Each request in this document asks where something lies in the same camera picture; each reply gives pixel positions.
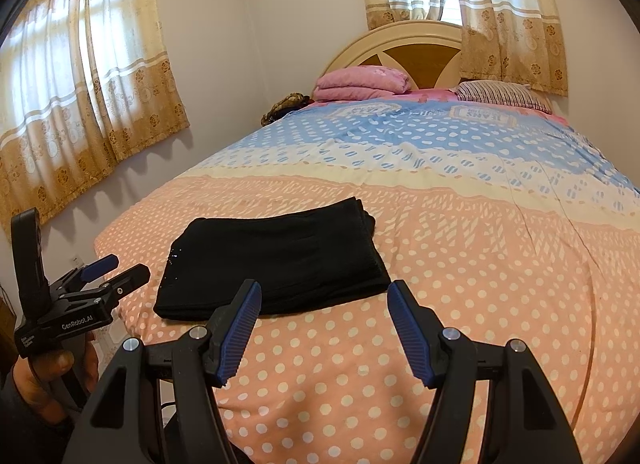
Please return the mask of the left hand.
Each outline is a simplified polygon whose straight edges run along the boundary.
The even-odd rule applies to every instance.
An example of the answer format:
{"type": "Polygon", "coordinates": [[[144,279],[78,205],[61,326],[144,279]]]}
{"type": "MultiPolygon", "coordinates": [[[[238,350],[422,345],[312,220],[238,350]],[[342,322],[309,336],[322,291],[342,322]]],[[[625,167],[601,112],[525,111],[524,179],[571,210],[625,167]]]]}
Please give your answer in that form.
{"type": "Polygon", "coordinates": [[[64,349],[41,354],[37,358],[18,358],[11,376],[20,397],[43,421],[58,424],[67,418],[62,404],[53,396],[50,384],[69,373],[74,355],[64,349]]]}

